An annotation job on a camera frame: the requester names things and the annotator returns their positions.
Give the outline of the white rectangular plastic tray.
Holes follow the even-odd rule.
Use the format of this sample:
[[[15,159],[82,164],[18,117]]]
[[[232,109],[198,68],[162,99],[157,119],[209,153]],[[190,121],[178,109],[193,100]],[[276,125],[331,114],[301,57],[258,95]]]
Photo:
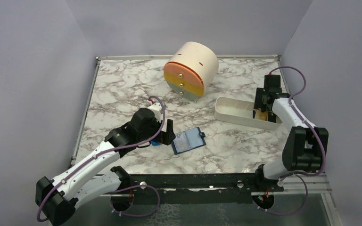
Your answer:
[[[276,117],[276,122],[270,122],[255,119],[253,114],[254,102],[230,97],[216,99],[214,110],[216,120],[267,130],[276,130],[282,125],[282,121],[278,117]]]

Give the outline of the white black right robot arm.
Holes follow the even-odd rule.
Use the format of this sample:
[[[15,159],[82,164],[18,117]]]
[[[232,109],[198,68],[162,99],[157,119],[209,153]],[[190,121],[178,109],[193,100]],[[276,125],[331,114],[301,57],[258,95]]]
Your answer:
[[[294,174],[317,176],[324,171],[329,133],[303,116],[291,95],[282,91],[280,75],[265,75],[263,87],[256,90],[253,118],[265,122],[279,118],[289,130],[281,158],[256,169],[256,190],[264,192]]]

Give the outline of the blue card holder wallet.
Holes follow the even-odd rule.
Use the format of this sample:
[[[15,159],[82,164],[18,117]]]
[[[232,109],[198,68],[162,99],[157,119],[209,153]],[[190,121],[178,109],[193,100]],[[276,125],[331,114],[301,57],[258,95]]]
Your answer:
[[[206,145],[205,133],[199,127],[188,129],[175,134],[172,148],[175,155],[191,151]]]

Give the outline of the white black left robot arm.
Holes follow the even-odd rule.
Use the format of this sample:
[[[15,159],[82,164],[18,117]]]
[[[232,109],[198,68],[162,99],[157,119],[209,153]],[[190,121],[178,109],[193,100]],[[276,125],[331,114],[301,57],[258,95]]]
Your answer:
[[[136,148],[151,142],[170,145],[175,139],[173,121],[165,118],[160,105],[140,108],[123,126],[112,129],[87,157],[52,179],[42,177],[36,184],[37,220],[60,226],[75,211],[104,193],[124,193],[129,180],[111,171],[95,176]]]

